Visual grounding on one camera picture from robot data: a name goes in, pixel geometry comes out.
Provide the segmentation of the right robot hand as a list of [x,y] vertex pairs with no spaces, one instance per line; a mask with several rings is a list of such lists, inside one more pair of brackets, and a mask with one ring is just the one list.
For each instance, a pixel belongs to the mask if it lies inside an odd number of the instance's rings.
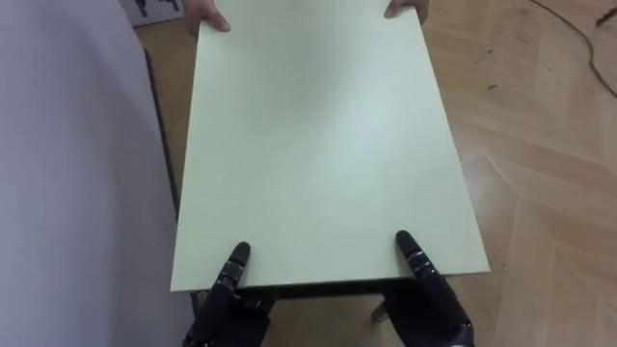
[[406,230],[395,235],[412,277],[381,290],[401,342],[417,347],[474,347],[474,327],[445,277]]

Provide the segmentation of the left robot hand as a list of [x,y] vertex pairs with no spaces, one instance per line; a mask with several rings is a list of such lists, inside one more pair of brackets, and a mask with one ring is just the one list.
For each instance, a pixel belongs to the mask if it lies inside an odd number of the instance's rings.
[[237,291],[251,255],[238,243],[198,309],[183,347],[260,347],[278,299],[275,289]]

